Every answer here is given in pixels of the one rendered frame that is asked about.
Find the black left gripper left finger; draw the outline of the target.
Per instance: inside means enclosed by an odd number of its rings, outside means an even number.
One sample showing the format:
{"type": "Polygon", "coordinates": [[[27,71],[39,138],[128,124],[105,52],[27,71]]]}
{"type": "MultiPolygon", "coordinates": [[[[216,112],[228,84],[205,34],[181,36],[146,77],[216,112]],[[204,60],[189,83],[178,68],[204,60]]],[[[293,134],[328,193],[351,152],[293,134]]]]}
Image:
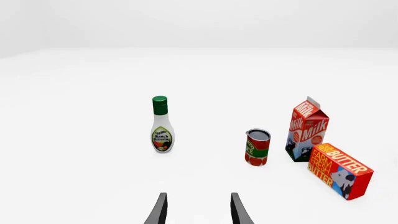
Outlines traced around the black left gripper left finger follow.
{"type": "Polygon", "coordinates": [[[167,194],[162,192],[159,194],[159,197],[144,224],[165,224],[167,209],[167,194]]]}

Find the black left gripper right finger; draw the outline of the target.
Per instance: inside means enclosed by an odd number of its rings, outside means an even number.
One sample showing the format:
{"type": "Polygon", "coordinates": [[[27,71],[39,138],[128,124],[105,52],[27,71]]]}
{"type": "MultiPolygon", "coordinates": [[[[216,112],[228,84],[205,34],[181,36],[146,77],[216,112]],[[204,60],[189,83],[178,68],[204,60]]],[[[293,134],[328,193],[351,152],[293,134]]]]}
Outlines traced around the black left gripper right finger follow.
{"type": "Polygon", "coordinates": [[[233,224],[254,224],[236,192],[231,194],[230,209],[233,224]]]}

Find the white ranch dressing bottle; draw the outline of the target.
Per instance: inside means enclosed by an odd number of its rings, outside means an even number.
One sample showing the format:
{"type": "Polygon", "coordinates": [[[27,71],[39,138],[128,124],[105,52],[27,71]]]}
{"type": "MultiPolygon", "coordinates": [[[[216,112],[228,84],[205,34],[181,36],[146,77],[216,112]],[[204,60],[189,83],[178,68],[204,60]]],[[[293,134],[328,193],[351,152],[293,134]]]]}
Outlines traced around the white ranch dressing bottle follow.
{"type": "Polygon", "coordinates": [[[150,140],[155,151],[166,153],[171,151],[175,142],[175,132],[169,121],[166,96],[155,96],[152,99],[154,122],[150,140]]]}

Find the red tomato sauce tin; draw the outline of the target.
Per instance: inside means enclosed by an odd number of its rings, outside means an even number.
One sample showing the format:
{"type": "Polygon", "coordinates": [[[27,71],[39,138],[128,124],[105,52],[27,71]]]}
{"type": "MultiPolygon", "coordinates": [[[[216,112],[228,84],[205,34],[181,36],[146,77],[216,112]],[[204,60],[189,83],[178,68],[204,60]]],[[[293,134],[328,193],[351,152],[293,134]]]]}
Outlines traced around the red tomato sauce tin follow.
{"type": "Polygon", "coordinates": [[[271,135],[259,128],[248,130],[246,135],[246,162],[252,166],[264,166],[267,162],[271,135]]]}

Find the red milk carton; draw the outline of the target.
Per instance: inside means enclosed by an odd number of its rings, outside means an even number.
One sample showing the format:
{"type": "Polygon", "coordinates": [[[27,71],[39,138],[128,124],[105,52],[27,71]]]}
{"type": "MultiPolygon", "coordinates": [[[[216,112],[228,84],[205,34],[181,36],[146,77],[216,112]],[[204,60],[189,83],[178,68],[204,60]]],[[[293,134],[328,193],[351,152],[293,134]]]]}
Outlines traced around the red milk carton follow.
{"type": "Polygon", "coordinates": [[[294,162],[308,162],[312,149],[324,140],[329,117],[308,97],[293,109],[285,150],[294,162]]]}

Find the red butter box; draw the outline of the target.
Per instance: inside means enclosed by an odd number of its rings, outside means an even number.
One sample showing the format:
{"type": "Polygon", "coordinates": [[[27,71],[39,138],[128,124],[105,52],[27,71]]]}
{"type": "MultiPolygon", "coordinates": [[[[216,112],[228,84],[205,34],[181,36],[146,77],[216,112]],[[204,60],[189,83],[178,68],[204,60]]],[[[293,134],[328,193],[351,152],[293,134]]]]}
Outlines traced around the red butter box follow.
{"type": "Polygon", "coordinates": [[[313,147],[307,167],[346,200],[363,196],[374,172],[329,143],[313,147]]]}

